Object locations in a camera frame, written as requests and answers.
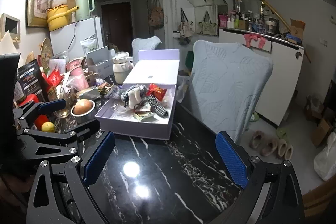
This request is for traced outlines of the white knitted sock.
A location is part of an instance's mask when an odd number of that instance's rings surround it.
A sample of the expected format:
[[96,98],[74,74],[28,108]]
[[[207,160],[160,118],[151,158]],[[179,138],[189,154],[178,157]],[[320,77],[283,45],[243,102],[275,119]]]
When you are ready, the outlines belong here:
[[124,107],[136,109],[146,97],[147,87],[145,85],[133,85],[121,94]]

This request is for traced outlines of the cardboard box on counter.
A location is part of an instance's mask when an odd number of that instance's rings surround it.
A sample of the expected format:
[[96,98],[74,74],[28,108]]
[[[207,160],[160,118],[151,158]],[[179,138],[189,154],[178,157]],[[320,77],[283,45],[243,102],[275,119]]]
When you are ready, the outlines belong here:
[[290,34],[300,40],[303,39],[303,32],[305,29],[306,23],[300,20],[290,20]]

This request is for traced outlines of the red snack packet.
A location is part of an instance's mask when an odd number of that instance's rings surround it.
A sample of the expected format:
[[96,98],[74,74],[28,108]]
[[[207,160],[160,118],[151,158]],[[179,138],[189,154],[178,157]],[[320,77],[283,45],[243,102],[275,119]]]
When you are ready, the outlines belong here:
[[147,90],[147,96],[155,96],[155,98],[157,98],[157,100],[159,100],[160,102],[162,102],[162,100],[165,97],[165,94],[167,92],[167,89],[161,88],[156,84],[150,84]]

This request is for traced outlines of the hanging tote bag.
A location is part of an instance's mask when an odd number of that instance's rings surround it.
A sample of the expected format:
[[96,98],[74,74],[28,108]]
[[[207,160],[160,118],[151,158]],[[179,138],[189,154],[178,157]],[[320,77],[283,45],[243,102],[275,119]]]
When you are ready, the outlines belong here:
[[181,12],[181,22],[178,26],[178,31],[180,33],[180,37],[179,37],[179,44],[181,46],[187,46],[190,41],[191,41],[191,37],[194,34],[194,30],[193,30],[193,22],[189,21],[183,8],[180,9]]

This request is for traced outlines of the lavender gift box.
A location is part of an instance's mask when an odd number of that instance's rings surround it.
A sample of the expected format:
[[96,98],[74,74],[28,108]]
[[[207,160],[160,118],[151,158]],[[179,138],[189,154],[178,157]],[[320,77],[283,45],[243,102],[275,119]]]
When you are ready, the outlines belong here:
[[[159,117],[153,110],[154,116],[141,122],[133,116],[134,109],[124,107],[120,96],[111,96],[105,105],[97,112],[96,119],[101,129],[120,135],[169,140],[173,123],[175,93],[179,69],[179,50],[141,50],[138,62],[123,82],[121,94],[133,85],[156,84],[167,89],[162,106],[169,112],[166,118]],[[147,96],[139,106],[147,101]]]

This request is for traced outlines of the hanging brown bag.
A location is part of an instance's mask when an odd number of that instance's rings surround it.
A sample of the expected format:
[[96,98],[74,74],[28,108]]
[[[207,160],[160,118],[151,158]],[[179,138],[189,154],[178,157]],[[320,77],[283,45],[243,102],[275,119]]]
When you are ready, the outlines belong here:
[[159,0],[153,1],[153,7],[149,16],[149,26],[156,30],[161,29],[164,26],[163,7]]

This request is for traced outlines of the white open carton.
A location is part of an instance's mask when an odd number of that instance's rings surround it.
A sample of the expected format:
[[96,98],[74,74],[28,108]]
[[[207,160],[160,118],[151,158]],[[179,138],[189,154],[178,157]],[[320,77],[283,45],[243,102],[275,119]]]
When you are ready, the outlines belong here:
[[113,57],[115,50],[110,50],[108,46],[88,52],[86,61],[89,71],[97,73],[102,79],[113,74]]

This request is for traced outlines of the bowl with egg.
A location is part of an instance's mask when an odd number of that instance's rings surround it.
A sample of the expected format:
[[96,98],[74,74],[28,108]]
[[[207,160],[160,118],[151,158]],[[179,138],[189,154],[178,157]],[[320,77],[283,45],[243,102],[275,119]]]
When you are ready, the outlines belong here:
[[96,104],[92,100],[81,99],[71,109],[71,115],[78,124],[92,120],[96,115]]

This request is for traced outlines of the white plastic bag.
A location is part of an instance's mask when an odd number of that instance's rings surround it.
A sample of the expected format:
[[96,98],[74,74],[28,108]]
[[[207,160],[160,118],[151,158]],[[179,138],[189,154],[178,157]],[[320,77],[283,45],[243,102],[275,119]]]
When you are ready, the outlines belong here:
[[335,175],[336,165],[336,136],[332,132],[327,138],[326,147],[314,158],[313,165],[315,172],[324,181]]

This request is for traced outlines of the gold framed picture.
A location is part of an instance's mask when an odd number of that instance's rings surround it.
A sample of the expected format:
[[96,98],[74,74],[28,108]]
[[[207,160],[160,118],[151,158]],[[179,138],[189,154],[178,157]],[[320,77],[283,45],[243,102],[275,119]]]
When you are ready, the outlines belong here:
[[26,0],[26,27],[46,28],[50,0]]

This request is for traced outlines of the black white checkered cloth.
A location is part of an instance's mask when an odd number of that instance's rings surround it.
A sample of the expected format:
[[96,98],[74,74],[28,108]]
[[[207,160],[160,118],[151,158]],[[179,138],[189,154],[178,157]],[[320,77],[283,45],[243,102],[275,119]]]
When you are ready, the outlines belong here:
[[147,97],[151,109],[161,118],[166,118],[169,116],[169,112],[162,106],[161,102],[153,95],[150,94]]

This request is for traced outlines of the woven round fan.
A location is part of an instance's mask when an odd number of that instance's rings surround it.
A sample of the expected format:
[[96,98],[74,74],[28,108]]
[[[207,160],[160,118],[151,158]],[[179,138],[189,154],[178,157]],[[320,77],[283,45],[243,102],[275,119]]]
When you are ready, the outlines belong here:
[[41,44],[41,64],[44,70],[49,69],[49,59],[54,55],[49,38],[45,38]]

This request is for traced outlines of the white cabinet counter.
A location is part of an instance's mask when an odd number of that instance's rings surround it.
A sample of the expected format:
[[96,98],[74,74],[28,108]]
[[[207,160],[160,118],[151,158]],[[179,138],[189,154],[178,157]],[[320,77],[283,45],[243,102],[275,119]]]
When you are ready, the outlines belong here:
[[254,54],[241,57],[237,66],[248,76],[265,69],[265,59],[273,61],[273,70],[255,111],[265,120],[279,126],[288,111],[301,71],[304,48],[285,40],[263,35],[265,44],[259,48],[260,39],[252,39],[249,50]]

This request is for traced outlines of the red white long packet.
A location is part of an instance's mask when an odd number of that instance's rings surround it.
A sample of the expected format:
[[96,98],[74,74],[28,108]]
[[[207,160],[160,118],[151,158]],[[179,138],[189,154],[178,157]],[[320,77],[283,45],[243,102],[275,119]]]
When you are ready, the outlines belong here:
[[138,106],[138,108],[134,109],[135,113],[150,113],[151,112],[151,106],[149,103],[146,103],[142,106]]

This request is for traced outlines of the white refrigerator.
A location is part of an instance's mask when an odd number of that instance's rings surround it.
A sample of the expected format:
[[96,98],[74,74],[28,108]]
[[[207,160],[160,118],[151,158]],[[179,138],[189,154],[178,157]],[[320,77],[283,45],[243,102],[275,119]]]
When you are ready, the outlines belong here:
[[68,57],[74,59],[85,55],[81,41],[95,35],[98,48],[104,46],[100,17],[95,16],[77,23],[71,23],[50,32],[52,50],[55,55],[68,51]]

